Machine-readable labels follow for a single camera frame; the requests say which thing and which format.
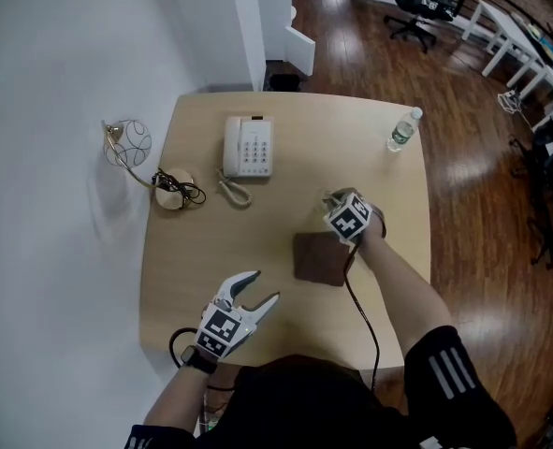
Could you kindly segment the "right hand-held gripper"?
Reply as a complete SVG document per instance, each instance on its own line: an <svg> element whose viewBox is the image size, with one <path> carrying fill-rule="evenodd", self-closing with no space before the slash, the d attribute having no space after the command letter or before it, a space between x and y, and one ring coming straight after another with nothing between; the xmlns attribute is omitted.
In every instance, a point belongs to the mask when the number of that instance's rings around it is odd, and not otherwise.
<svg viewBox="0 0 553 449"><path fill-rule="evenodd" d="M322 217L341 242L355 241L369 227L374 208L355 188L324 191Z"/></svg>

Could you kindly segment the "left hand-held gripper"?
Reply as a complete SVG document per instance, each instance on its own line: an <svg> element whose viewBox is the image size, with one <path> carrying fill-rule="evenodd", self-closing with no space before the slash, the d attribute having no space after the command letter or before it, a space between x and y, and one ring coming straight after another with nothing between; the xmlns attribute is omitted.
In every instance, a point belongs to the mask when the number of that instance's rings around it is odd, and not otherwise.
<svg viewBox="0 0 553 449"><path fill-rule="evenodd" d="M261 272L244 271L223 281L216 296L202 313L201 322L195 336L195 346L214 356L224 359L256 331L260 322L279 301L280 294L269 295L251 309L233 305L236 297Z"/></svg>

